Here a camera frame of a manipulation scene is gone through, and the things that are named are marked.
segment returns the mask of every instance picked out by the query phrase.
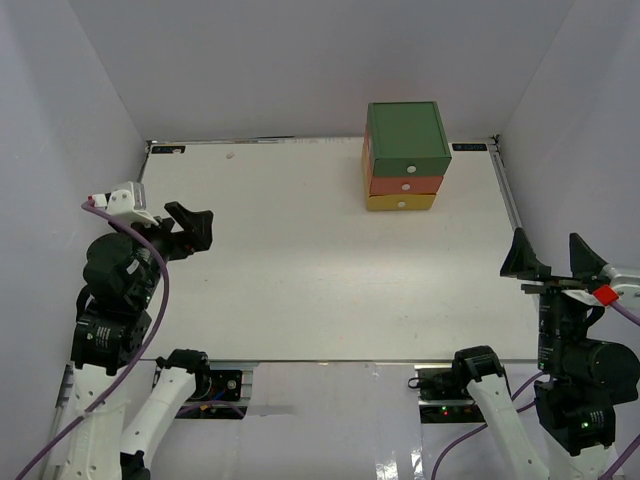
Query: white table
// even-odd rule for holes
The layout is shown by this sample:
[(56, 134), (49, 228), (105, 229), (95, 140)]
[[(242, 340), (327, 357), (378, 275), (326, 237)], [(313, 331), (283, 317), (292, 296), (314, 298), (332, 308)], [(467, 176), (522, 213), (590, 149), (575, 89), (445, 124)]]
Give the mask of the white table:
[(503, 360), (535, 359), (534, 302), (498, 275), (512, 227), (490, 154), (454, 152), (430, 211), (367, 212), (361, 145), (186, 144), (149, 155), (149, 211), (177, 200), (212, 210), (215, 224), (209, 252), (170, 265), (148, 356), (422, 361), (490, 344)]

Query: red connector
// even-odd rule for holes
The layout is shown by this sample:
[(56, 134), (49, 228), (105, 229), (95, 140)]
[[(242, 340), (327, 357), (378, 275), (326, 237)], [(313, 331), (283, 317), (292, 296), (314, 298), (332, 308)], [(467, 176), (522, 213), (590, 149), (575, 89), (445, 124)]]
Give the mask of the red connector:
[(616, 291), (609, 285), (604, 285), (597, 289), (595, 292), (593, 292), (593, 296), (596, 297), (598, 301), (605, 307), (608, 307), (620, 298), (620, 295), (618, 295)]

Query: green drawer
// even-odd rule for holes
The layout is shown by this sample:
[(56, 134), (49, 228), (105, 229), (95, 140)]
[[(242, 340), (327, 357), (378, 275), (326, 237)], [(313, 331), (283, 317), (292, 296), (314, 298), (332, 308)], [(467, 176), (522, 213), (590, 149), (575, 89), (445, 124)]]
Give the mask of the green drawer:
[(443, 176), (451, 162), (436, 102), (371, 103), (366, 136), (374, 177)]

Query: stacked drawer box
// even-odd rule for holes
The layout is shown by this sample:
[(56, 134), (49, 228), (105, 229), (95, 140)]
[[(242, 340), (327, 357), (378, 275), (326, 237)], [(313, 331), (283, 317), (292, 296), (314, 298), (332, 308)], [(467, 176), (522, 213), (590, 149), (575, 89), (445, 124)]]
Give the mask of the stacked drawer box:
[(450, 162), (435, 102), (369, 104), (362, 148), (368, 210), (428, 210)]

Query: white panel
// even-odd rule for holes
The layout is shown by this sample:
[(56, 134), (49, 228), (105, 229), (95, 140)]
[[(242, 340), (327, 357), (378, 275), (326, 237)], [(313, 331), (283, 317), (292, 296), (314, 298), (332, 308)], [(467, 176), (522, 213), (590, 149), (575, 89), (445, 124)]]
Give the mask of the white panel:
[(144, 144), (66, 0), (0, 2), (0, 472), (44, 445), (70, 354), (90, 193)]
[(150, 155), (150, 211), (178, 200), (215, 223), (211, 251), (170, 265), (149, 355), (423, 360), (492, 344), (535, 358), (534, 303), (498, 275), (512, 233), (488, 152), (454, 152), (426, 212), (367, 212), (361, 152), (354, 138)]
[[(611, 263), (640, 266), (639, 32), (637, 2), (576, 2), (505, 130), (523, 223), (558, 273), (574, 231)], [(640, 331), (615, 313), (591, 333), (640, 354)], [(617, 411), (621, 451), (640, 431), (638, 403)], [(627, 471), (640, 477), (637, 454)]]
[(71, 0), (142, 135), (362, 134), (370, 101), (499, 133), (572, 0)]

